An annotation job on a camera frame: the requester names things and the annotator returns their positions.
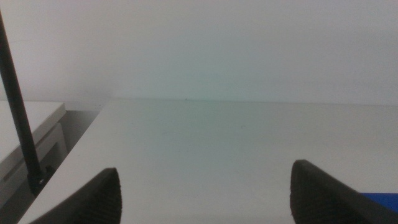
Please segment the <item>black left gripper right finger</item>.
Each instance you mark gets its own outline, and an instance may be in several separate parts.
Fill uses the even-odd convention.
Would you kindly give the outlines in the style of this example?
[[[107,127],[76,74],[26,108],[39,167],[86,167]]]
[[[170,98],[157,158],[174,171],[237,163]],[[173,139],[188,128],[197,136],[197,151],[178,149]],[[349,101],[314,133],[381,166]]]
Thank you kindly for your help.
[[[397,223],[397,194],[362,194],[307,160],[293,163],[290,210],[295,223]]]

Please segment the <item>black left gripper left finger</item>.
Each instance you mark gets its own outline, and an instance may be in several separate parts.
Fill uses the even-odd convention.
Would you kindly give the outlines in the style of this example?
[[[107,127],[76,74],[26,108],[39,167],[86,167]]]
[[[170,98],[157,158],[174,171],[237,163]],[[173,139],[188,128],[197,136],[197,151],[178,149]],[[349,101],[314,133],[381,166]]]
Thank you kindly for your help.
[[[119,224],[121,214],[122,196],[119,174],[115,168],[106,168],[32,223]]]

